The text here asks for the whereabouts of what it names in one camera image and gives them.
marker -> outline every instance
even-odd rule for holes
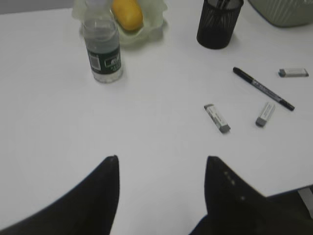
[[[290,111],[294,110],[294,106],[289,104],[287,101],[285,101],[283,98],[279,97],[276,95],[274,92],[272,92],[270,89],[267,87],[263,86],[261,83],[259,83],[257,80],[255,80],[253,77],[250,75],[246,74],[244,71],[241,69],[234,67],[233,71],[235,74],[243,78],[246,82],[250,83],[252,86],[256,87],[260,91],[262,91],[264,94],[267,94],[269,97],[271,97],[273,100],[276,102],[280,103],[283,105],[285,108],[289,109]]]

black mesh pen holder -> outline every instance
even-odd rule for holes
[[[198,42],[210,49],[226,47],[243,4],[243,0],[204,0]]]

white eraser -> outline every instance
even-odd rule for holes
[[[275,105],[273,103],[267,102],[259,117],[256,119],[255,124],[261,127],[265,126],[274,110]]]

eraser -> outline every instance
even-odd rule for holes
[[[278,72],[281,77],[307,77],[308,72],[304,68],[280,69]]]
[[[225,121],[225,119],[222,117],[222,115],[219,113],[217,108],[213,104],[207,104],[204,106],[204,109],[206,112],[210,115],[212,120],[214,121],[217,128],[222,133],[226,133],[230,130],[229,125]]]
[[[260,127],[265,126],[274,110],[275,105],[273,103],[267,102],[259,117],[256,119],[255,124]]]

gray wall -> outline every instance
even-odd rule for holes
[[[0,0],[0,14],[73,6],[74,0]]]

